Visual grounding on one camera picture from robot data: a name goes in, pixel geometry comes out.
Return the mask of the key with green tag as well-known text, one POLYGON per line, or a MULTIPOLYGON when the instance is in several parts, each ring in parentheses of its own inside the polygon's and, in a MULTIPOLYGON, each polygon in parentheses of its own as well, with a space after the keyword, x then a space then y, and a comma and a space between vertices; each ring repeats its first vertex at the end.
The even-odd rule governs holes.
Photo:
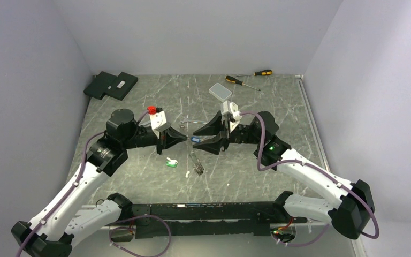
POLYGON ((166 164, 168 167, 176 168, 177 165, 178 165, 178 161, 167 157, 165 164, 166 164))

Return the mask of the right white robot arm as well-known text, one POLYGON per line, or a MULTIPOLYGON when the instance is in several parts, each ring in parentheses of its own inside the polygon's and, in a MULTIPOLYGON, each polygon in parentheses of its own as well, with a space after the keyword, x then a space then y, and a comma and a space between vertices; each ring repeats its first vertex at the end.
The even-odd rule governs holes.
POLYGON ((231 143, 254 144, 258 171, 281 171, 321 196, 317 199, 283 192, 274 202, 276 220, 287 222, 292 217, 305 217, 331 225, 349 239, 379 238, 369 184, 360 179, 352 182, 317 166, 280 139, 276 135, 278 130, 274 116, 267 111, 218 111, 212 120, 194 131, 195 136, 208 136, 194 148, 218 155, 231 143))

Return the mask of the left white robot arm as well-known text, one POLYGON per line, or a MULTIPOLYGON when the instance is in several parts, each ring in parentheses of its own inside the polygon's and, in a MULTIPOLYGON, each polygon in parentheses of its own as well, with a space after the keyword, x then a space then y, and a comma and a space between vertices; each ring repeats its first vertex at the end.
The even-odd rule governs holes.
POLYGON ((187 140, 171 126, 162 108, 151 106, 144 114, 150 118, 149 126, 140 125, 131 110, 117 109, 105 130, 87 140, 81 164, 66 185, 28 222, 19 221, 12 227, 19 244, 17 255, 68 256, 78 243, 105 225, 124 225, 145 218, 119 193, 111 194, 87 213, 78 214, 90 195, 127 160, 129 149, 154 146, 161 154, 187 140))

